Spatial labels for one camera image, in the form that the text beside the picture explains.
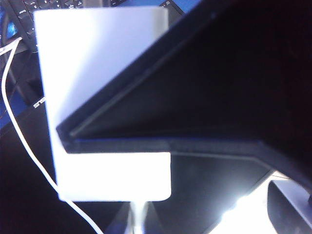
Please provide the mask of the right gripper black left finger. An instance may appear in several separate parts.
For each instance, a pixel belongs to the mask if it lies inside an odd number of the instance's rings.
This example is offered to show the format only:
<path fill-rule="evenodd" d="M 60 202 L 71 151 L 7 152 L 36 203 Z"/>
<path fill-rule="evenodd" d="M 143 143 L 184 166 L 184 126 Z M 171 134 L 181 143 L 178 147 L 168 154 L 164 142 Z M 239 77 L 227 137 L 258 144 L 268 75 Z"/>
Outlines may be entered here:
<path fill-rule="evenodd" d="M 123 203 L 113 216 L 108 226 L 105 228 L 105 234 L 129 234 L 130 233 L 131 211 L 130 203 Z"/>

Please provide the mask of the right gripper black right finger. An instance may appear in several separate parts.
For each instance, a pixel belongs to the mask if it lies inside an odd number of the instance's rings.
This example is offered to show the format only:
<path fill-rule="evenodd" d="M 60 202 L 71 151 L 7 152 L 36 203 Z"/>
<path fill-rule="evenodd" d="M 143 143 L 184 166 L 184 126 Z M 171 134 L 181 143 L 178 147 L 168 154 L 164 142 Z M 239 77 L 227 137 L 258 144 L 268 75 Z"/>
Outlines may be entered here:
<path fill-rule="evenodd" d="M 165 202 L 149 202 L 146 221 L 147 234 L 176 234 L 178 222 L 178 213 Z"/>

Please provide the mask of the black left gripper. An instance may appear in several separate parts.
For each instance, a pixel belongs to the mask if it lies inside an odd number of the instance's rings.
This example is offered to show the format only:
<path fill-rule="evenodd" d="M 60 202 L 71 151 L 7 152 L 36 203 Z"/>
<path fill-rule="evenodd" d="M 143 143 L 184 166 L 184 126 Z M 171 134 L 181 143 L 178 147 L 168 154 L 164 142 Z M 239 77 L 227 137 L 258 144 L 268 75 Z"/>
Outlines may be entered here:
<path fill-rule="evenodd" d="M 278 234 L 312 232 L 312 192 L 293 180 L 270 181 L 267 212 Z"/>

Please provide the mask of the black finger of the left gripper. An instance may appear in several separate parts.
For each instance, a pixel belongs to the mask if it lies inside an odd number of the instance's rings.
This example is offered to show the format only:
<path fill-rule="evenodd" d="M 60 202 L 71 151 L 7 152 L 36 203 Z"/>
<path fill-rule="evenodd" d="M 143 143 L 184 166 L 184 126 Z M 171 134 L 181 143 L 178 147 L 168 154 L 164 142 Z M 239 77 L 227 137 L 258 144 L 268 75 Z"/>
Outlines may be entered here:
<path fill-rule="evenodd" d="M 311 1 L 201 1 L 57 133 L 68 153 L 255 158 L 311 188 Z"/>

